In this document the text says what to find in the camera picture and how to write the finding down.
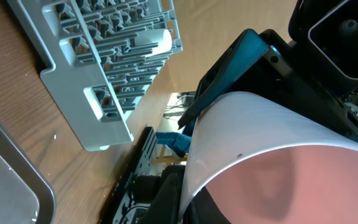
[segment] wooden countertop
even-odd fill
[[[82,148],[35,70],[30,42],[2,2],[0,122],[52,185],[57,200],[54,223],[96,223],[127,164],[131,144],[101,152]],[[171,90],[164,68],[127,122],[136,139],[144,126],[158,126]]]

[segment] metal plate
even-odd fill
[[[51,223],[55,196],[0,125],[0,223]]]

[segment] black cable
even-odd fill
[[[149,208],[147,206],[133,206],[132,208],[128,209],[128,211],[123,214],[122,218],[119,220],[118,224],[122,224],[124,222],[124,219],[127,217],[127,215],[129,214],[129,212],[135,208],[143,208],[145,210],[148,210]]]

